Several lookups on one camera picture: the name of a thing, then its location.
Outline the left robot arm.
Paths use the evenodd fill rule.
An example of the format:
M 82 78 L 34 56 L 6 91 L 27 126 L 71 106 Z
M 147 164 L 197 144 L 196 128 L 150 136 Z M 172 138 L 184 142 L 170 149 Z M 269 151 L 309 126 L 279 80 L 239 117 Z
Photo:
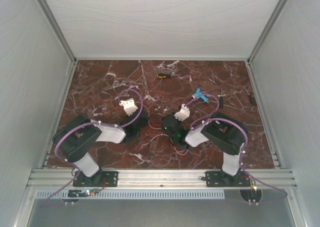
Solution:
M 90 155 L 89 150 L 95 143 L 124 144 L 132 141 L 140 130 L 148 125 L 149 114 L 145 110 L 136 110 L 127 115 L 125 121 L 117 125 L 105 125 L 78 115 L 52 138 L 58 147 L 56 154 L 62 154 L 64 160 L 79 170 L 79 176 L 73 182 L 74 187 L 101 187 L 107 174 Z

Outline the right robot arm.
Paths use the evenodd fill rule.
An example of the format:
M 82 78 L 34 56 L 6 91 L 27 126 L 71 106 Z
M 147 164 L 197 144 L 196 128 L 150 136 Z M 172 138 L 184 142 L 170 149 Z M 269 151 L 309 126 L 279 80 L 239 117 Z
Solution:
M 174 114 L 161 120 L 161 127 L 174 147 L 184 150 L 211 142 L 223 152 L 220 172 L 207 171 L 201 179 L 208 187 L 249 187 L 250 180 L 240 168 L 243 148 L 248 144 L 248 129 L 239 121 L 214 112 L 208 120 L 187 130 Z

